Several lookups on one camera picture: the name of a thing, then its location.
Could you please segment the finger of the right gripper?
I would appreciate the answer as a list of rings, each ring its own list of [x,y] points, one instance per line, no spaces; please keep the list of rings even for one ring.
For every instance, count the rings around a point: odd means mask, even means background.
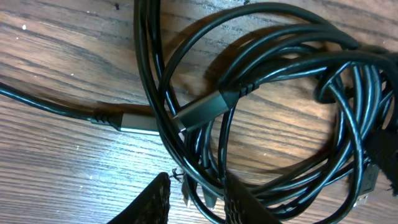
[[[371,59],[374,67],[374,84],[381,86],[379,100],[375,102],[376,112],[373,131],[365,142],[366,155],[370,162],[363,172],[363,193],[374,190],[377,176],[381,170],[390,180],[392,194],[397,195],[397,53],[386,49],[366,49],[365,52],[377,56]]]

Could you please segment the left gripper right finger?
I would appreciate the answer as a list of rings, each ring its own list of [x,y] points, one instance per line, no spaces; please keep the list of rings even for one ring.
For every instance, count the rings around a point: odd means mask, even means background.
[[[230,172],[224,173],[224,210],[227,224],[281,224]]]

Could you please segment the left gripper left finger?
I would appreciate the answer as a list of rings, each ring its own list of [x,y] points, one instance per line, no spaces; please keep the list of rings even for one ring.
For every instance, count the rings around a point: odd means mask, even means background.
[[[108,224],[166,224],[170,209],[169,197],[169,175],[161,172]]]

